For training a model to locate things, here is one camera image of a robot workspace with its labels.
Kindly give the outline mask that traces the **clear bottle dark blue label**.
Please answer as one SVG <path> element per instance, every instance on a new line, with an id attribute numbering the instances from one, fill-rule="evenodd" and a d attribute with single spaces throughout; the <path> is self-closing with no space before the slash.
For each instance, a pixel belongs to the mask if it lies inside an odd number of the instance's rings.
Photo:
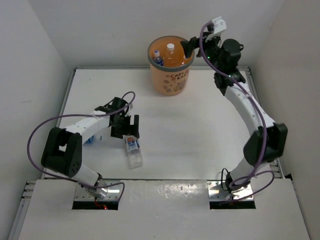
<path id="1" fill-rule="evenodd" d="M 163 58 L 161 57 L 159 50 L 154 50 L 154 51 L 153 51 L 153 58 L 152 58 L 152 60 L 153 60 L 157 65 L 164 66 L 164 60 L 163 60 Z"/>

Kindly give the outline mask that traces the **small bottle blue label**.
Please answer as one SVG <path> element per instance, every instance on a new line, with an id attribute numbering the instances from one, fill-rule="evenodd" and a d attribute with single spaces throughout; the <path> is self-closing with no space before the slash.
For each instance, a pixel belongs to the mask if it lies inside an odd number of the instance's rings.
<path id="1" fill-rule="evenodd" d="M 84 144 L 86 145 L 91 145 L 93 144 L 94 142 L 97 142 L 97 141 L 102 141 L 103 139 L 103 136 L 102 135 L 92 135 L 90 138 L 88 138 Z"/>

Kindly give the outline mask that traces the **clear bottle green label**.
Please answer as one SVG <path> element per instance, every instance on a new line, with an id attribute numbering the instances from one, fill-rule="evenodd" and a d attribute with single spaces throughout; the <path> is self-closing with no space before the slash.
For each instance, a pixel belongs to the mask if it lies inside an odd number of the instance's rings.
<path id="1" fill-rule="evenodd" d="M 187 57 L 184 55 L 184 56 L 182 57 L 182 59 L 181 59 L 180 65 L 181 65 L 181 66 L 184 66 L 184 65 L 188 64 L 191 59 L 192 59 L 191 57 L 187 58 Z"/>

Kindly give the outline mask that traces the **clear bottle orange white label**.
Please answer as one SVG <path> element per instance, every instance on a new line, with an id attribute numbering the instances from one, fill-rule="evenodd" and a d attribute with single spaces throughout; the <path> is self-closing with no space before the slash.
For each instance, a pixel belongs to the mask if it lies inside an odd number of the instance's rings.
<path id="1" fill-rule="evenodd" d="M 125 147 L 130 169 L 143 166 L 143 156 L 140 149 L 139 139 L 133 135 L 124 135 Z"/>

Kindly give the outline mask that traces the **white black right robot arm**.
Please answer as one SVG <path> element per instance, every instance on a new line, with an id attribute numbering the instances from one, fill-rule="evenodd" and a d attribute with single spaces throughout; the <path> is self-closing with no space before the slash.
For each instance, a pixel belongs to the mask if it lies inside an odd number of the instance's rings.
<path id="1" fill-rule="evenodd" d="M 191 57 L 195 49 L 199 50 L 197 56 L 203 57 L 215 71 L 216 87 L 232 103 L 248 129 L 250 137 L 243 147 L 243 159 L 227 173 L 224 184 L 228 192 L 237 190 L 246 186 L 263 164 L 283 155 L 288 128 L 284 123 L 276 123 L 251 94 L 237 68 L 242 44 L 231 38 L 221 42 L 219 36 L 209 41 L 193 37 L 180 44 L 186 58 Z"/>

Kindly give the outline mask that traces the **clear square bottle white cap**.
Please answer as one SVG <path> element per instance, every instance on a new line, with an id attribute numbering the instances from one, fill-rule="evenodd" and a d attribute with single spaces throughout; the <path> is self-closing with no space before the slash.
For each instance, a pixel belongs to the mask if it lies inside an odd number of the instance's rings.
<path id="1" fill-rule="evenodd" d="M 167 68 L 174 68 L 178 65 L 178 55 L 176 47 L 173 43 L 166 45 L 166 52 L 163 57 L 164 66 Z"/>

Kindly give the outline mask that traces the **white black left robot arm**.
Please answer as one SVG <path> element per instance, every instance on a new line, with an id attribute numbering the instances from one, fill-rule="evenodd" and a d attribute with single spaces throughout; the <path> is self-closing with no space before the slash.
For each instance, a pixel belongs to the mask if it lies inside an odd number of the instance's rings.
<path id="1" fill-rule="evenodd" d="M 54 127 L 49 131 L 41 158 L 41 165 L 59 173 L 88 189 L 99 189 L 101 175 L 83 163 L 83 145 L 99 131 L 111 128 L 112 138 L 140 138 L 140 116 L 133 116 L 131 123 L 130 104 L 119 97 L 100 105 L 83 119 L 64 128 Z"/>

